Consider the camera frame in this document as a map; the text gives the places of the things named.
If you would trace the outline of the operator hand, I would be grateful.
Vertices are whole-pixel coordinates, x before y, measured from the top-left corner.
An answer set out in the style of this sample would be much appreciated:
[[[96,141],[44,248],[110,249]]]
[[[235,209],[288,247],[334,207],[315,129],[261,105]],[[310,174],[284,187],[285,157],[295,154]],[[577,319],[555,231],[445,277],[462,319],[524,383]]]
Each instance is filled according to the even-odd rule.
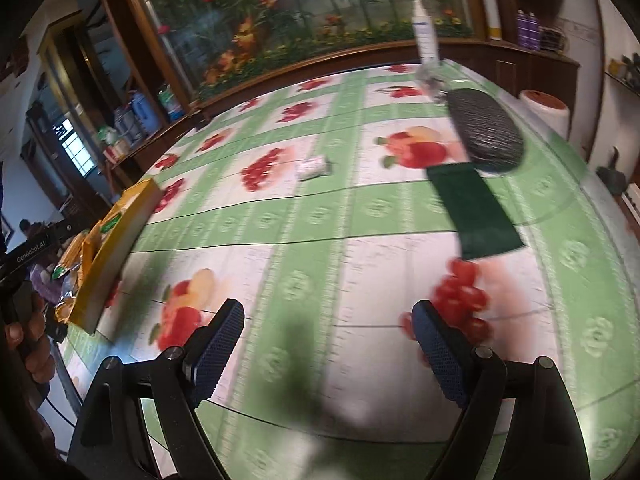
[[[44,333],[44,301],[38,292],[32,292],[32,312],[26,323],[15,322],[6,326],[6,340],[10,350],[15,350],[23,340],[27,341],[29,354],[23,358],[26,370],[37,384],[46,384],[55,375],[55,362],[51,356],[51,344]]]

